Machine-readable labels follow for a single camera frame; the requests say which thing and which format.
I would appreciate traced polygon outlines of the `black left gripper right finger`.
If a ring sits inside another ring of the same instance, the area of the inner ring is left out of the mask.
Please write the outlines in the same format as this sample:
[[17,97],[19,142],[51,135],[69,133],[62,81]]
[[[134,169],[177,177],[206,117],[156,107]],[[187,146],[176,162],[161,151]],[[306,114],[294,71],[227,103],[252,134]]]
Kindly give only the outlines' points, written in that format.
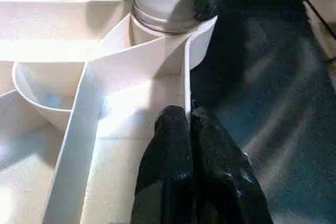
[[191,143],[197,223],[272,223],[249,159],[216,116],[194,103]]

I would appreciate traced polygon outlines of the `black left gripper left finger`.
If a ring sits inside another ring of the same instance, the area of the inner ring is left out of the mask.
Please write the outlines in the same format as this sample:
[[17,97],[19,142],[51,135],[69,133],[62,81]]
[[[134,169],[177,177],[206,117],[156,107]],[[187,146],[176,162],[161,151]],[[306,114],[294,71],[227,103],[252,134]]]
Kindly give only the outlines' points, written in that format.
[[194,178],[185,111],[165,107],[139,165],[131,223],[193,223]]

